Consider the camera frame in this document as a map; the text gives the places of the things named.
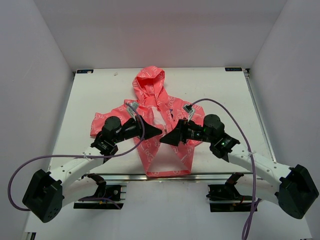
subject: purple cable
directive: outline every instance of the purple cable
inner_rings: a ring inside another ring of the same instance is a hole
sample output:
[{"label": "purple cable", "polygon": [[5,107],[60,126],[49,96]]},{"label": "purple cable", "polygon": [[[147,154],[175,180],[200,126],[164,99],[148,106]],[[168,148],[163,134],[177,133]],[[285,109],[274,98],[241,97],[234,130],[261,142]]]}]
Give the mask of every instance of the purple cable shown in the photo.
[{"label": "purple cable", "polygon": [[[108,158],[116,158],[116,157],[121,157],[123,155],[126,155],[130,152],[132,152],[133,150],[135,150],[141,143],[142,141],[144,140],[145,138],[145,133],[146,133],[146,129],[145,129],[145,125],[144,125],[144,122],[142,120],[142,118],[140,117],[139,113],[128,103],[126,103],[126,105],[131,108],[134,113],[136,114],[136,116],[139,118],[140,120],[140,123],[141,123],[141,126],[142,126],[142,136],[140,138],[140,141],[131,149],[129,149],[128,151],[125,151],[123,153],[120,153],[120,154],[117,154],[117,155],[110,155],[110,156],[95,156],[95,155],[87,155],[86,157],[87,158],[90,158],[90,159],[108,159]],[[33,159],[30,159],[29,161],[26,161],[24,164],[22,164],[21,166],[19,166],[15,171],[14,173],[12,174],[12,176],[10,177],[10,180],[9,180],[9,183],[8,183],[8,188],[7,188],[7,195],[8,195],[8,199],[9,199],[9,202],[11,203],[11,205],[20,210],[20,211],[30,211],[29,208],[22,208],[22,207],[19,207],[17,204],[15,204],[14,200],[12,199],[12,195],[11,195],[11,186],[12,186],[12,182],[15,178],[15,176],[17,175],[17,173],[26,165],[36,161],[36,160],[39,160],[39,159],[47,159],[47,158],[76,158],[76,159],[83,159],[85,158],[84,155],[67,155],[67,154],[60,154],[60,155],[43,155],[43,156],[37,156]]]},{"label": "purple cable", "polygon": [[[223,110],[226,111],[226,113],[230,116],[230,118],[233,120],[234,124],[236,125],[236,127],[239,129],[247,147],[248,147],[248,151],[249,153],[252,152],[251,150],[251,147],[250,147],[250,144],[249,144],[249,141],[244,133],[244,131],[241,129],[241,127],[239,126],[238,122],[236,121],[236,119],[232,116],[232,114],[229,112],[228,109],[226,109],[225,106],[223,106],[220,102],[216,101],[216,100],[213,100],[213,99],[210,99],[210,98],[202,98],[202,99],[199,99],[197,101],[195,101],[194,103],[192,103],[191,105],[195,105],[199,102],[202,102],[202,101],[210,101],[210,102],[213,102],[215,104],[218,104],[220,107],[223,108]],[[255,200],[256,200],[256,188],[257,188],[257,174],[256,174],[256,166],[255,166],[255,159],[254,159],[254,156],[253,154],[250,155],[250,158],[251,158],[251,164],[252,164],[252,175],[253,175],[253,188],[252,188],[252,202],[251,202],[251,207],[250,207],[250,214],[249,214],[249,217],[247,218],[244,226],[243,226],[243,230],[242,230],[242,240],[246,240],[248,238],[248,235],[249,235],[249,231],[250,231],[250,227],[251,227],[251,222],[252,222],[252,218],[253,218],[253,215],[255,213],[255,210],[257,209],[258,207],[258,204],[259,204],[259,200],[256,202],[255,204]]]},{"label": "purple cable", "polygon": [[90,197],[90,196],[86,196],[86,197],[83,197],[81,199],[79,199],[79,201],[96,201],[96,200],[106,200],[110,203],[113,203],[118,209],[121,209],[121,207],[113,200],[111,200],[110,198],[108,197]]}]

